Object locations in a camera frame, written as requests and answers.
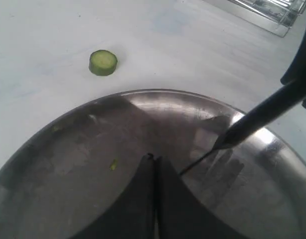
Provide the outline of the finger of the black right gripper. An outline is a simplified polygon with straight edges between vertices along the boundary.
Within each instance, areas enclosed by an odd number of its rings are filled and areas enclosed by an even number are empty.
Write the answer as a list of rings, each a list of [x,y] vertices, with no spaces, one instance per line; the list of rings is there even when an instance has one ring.
[[[300,79],[306,81],[306,31],[297,54],[281,78],[281,83],[286,85],[287,83]],[[302,106],[306,109],[306,98],[303,100]]]

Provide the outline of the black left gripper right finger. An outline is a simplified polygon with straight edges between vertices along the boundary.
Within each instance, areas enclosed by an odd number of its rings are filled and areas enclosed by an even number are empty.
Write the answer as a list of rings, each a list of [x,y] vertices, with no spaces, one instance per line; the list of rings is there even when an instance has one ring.
[[[161,239],[244,239],[193,195],[168,159],[155,161],[155,203]]]

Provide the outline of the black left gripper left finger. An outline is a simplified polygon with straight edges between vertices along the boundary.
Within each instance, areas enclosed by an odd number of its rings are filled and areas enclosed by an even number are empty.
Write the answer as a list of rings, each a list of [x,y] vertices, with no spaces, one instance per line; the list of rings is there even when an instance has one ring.
[[[117,200],[74,239],[153,239],[154,163],[152,154],[142,157],[135,175]]]

